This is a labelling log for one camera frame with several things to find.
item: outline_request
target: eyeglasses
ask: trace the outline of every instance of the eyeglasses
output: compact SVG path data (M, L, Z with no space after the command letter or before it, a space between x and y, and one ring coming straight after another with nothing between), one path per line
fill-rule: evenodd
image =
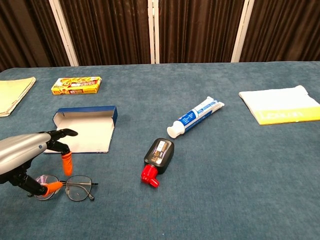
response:
M95 197L90 194L92 186L98 185L98 183L92 182L91 178L83 175L74 175L67 179L67 181L59 181L56 176L53 175L41 175L35 179L41 185L47 185L52 183L62 183L65 186L65 193L72 201L83 201L87 197L91 201L95 200ZM34 195L38 200L44 201L50 199L54 194L56 194L60 188L46 196L44 195Z

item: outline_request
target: white tube cap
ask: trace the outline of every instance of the white tube cap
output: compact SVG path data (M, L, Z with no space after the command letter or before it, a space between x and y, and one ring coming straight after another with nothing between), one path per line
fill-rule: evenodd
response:
M167 127L166 131L171 138L175 139L180 134L185 133L185 126L180 121L174 121L173 125Z

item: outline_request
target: brown curtain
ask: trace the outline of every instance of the brown curtain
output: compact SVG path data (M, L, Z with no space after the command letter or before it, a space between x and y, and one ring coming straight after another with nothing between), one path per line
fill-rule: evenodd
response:
M61 0L79 65L149 64L148 0Z
M49 1L0 0L0 71L69 66Z
M320 0L255 0L240 62L320 61Z
M244 0L160 0L160 62L230 62L243 5Z

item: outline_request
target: black bottle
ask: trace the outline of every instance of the black bottle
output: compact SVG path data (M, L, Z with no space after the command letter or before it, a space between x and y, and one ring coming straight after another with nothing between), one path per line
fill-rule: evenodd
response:
M175 151L172 141L165 138L157 138L144 157L144 169L141 173L141 180L157 188L159 181L156 179L158 174L163 174Z

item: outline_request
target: bottle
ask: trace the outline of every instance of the bottle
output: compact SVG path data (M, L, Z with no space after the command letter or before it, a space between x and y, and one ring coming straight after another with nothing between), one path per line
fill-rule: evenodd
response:
M175 145L172 141L157 138L144 157L144 169L141 173L142 182L157 188L159 181L156 177L166 171L174 151Z
M169 126L166 131L171 138L175 139L180 134L184 134L196 124L200 123L215 111L222 108L224 105L225 104L223 102L208 96L206 100L204 100L198 106L174 121L173 125Z

